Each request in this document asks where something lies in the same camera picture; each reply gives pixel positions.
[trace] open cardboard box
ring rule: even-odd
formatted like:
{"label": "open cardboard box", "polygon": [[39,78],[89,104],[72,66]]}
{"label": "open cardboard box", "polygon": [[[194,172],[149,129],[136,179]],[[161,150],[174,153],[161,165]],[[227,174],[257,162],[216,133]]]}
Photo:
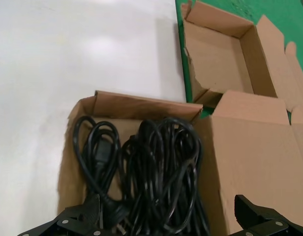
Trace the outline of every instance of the open cardboard box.
{"label": "open cardboard box", "polygon": [[203,2],[182,4],[193,102],[216,107],[227,90],[303,104],[303,72],[292,42],[263,16],[251,21]]}
{"label": "open cardboard box", "polygon": [[[58,212],[82,204],[86,184],[77,162],[72,132],[76,120],[89,115],[112,122],[121,144],[137,132],[143,119],[176,116],[191,121],[205,148],[198,184],[213,236],[241,230],[234,197],[244,194],[254,204],[275,208],[303,226],[303,110],[296,108],[292,125],[283,100],[226,92],[211,117],[199,119],[202,105],[183,104],[108,92],[81,99],[68,119],[59,176]],[[85,140],[89,127],[80,130]],[[109,195],[120,199],[115,178]]]}
{"label": "open cardboard box", "polygon": [[[74,125],[79,117],[88,115],[96,121],[111,122],[117,128],[121,145],[123,145],[131,135],[137,133],[144,119],[163,119],[172,116],[192,121],[200,115],[201,111],[202,105],[199,104],[176,103],[102,91],[81,99],[68,118],[58,184],[58,213],[65,207],[82,204],[85,199],[86,183],[77,162],[72,141]],[[86,123],[81,126],[80,144],[85,142],[89,131],[90,128]],[[113,179],[108,194],[114,199],[121,198],[117,178]]]}
{"label": "open cardboard box", "polygon": [[205,150],[199,191],[212,236],[241,230],[236,194],[303,226],[303,107],[293,109],[290,124],[282,99],[227,91],[195,128]]}

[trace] cardboard flap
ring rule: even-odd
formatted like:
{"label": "cardboard flap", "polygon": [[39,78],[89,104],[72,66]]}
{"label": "cardboard flap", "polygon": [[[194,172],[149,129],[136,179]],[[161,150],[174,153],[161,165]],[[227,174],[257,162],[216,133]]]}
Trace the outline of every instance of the cardboard flap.
{"label": "cardboard flap", "polygon": [[289,125],[283,100],[237,91],[227,91],[212,116]]}
{"label": "cardboard flap", "polygon": [[284,99],[290,112],[298,105],[303,106],[300,89],[284,52],[284,35],[265,15],[257,24],[257,30],[277,97]]}
{"label": "cardboard flap", "polygon": [[96,96],[93,115],[98,117],[159,119],[175,116],[191,121],[203,107],[200,104],[170,102],[103,91],[96,91]]}
{"label": "cardboard flap", "polygon": [[297,106],[293,109],[291,124],[303,124],[303,107]]}
{"label": "cardboard flap", "polygon": [[301,93],[300,95],[303,99],[303,70],[301,69],[299,61],[297,59],[296,52],[296,44],[294,42],[289,42],[286,46],[285,54],[288,59],[289,65],[293,71],[296,83],[298,84],[298,88]]}
{"label": "cardboard flap", "polygon": [[243,36],[253,26],[251,21],[200,1],[195,2],[186,20],[237,38]]}

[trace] black power cord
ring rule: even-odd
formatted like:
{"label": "black power cord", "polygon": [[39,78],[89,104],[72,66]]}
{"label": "black power cord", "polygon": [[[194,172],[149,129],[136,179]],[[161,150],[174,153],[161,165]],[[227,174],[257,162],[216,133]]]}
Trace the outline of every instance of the black power cord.
{"label": "black power cord", "polygon": [[[78,134],[84,121],[92,129],[80,153]],[[117,129],[111,123],[95,123],[85,116],[75,125],[73,144],[89,193],[103,199],[105,228],[119,224],[131,236],[210,235],[197,191],[203,148],[187,121],[144,120],[138,133],[121,147]],[[117,170],[122,190],[118,202],[107,196]]]}

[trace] green surface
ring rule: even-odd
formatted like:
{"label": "green surface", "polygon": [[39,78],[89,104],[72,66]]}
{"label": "green surface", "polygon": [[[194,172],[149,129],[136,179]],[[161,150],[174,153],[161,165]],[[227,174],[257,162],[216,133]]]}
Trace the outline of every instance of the green surface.
{"label": "green surface", "polygon": [[[187,57],[184,53],[183,23],[180,5],[187,0],[176,0],[182,66],[185,83],[186,101],[192,102]],[[285,45],[294,41],[297,45],[297,57],[303,69],[303,6],[300,0],[202,0],[215,7],[229,11],[258,23],[265,14],[285,36]],[[203,115],[211,111],[204,110]]]}

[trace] torn cardboard edge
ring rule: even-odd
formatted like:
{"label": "torn cardboard edge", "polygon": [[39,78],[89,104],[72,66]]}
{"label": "torn cardboard edge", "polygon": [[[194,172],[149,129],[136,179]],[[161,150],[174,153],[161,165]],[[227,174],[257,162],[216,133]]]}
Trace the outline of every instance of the torn cardboard edge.
{"label": "torn cardboard edge", "polygon": [[303,226],[303,107],[290,125],[283,99],[227,91],[195,128],[205,129],[199,192],[213,236],[241,229],[236,194]]}
{"label": "torn cardboard edge", "polygon": [[[72,140],[74,124],[78,118],[87,115],[110,120],[118,128],[122,137],[121,142],[125,142],[130,135],[137,132],[137,125],[141,120],[179,117],[192,122],[197,120],[202,109],[203,106],[200,104],[177,103],[103,91],[96,91],[94,96],[79,100],[68,116],[58,182],[58,213],[66,207],[82,204],[86,196],[85,180],[75,157]],[[88,132],[89,127],[82,126],[80,138],[85,139]]]}
{"label": "torn cardboard edge", "polygon": [[[296,45],[289,42],[284,51],[284,35],[265,15],[257,26],[254,26],[244,18],[199,1],[196,1],[193,7],[192,1],[182,4],[181,11],[193,102],[216,107],[218,99],[226,90],[249,91],[230,88],[228,85],[225,89],[218,89],[201,84],[204,77],[207,77],[198,72],[198,68],[203,65],[199,66],[197,59],[192,58],[192,50],[187,49],[189,45],[186,32],[190,24],[232,37],[244,37],[241,39],[241,47],[253,88],[252,93],[282,98],[290,112],[297,106],[303,106],[303,71],[296,56]],[[214,74],[211,77],[212,80],[218,78]]]}

